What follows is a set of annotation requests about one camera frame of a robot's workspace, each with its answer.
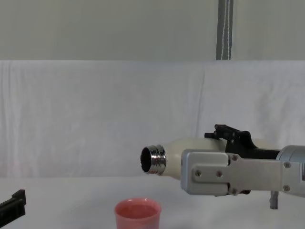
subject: white backdrop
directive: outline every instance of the white backdrop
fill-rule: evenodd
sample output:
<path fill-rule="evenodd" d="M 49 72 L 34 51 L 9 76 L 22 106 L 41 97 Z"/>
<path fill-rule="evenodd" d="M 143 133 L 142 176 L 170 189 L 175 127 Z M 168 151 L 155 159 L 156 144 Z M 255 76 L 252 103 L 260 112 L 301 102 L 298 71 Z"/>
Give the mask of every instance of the white backdrop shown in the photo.
<path fill-rule="evenodd" d="M 304 144 L 305 62 L 0 62 L 0 176 L 142 175 L 145 145 L 215 123 Z"/>

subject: black clamp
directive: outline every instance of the black clamp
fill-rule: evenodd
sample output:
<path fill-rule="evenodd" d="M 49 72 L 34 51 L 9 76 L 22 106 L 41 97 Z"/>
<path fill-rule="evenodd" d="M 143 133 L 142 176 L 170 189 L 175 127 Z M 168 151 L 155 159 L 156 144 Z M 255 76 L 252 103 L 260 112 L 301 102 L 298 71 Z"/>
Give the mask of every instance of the black clamp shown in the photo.
<path fill-rule="evenodd" d="M 227 125 L 215 125 L 215 131 L 205 133 L 204 137 L 226 140 L 225 152 L 238 154 L 242 158 L 275 160 L 280 152 L 279 150 L 258 148 L 253 143 L 249 131 L 240 131 Z"/>
<path fill-rule="evenodd" d="M 0 228 L 25 215 L 25 191 L 19 190 L 0 204 Z"/>

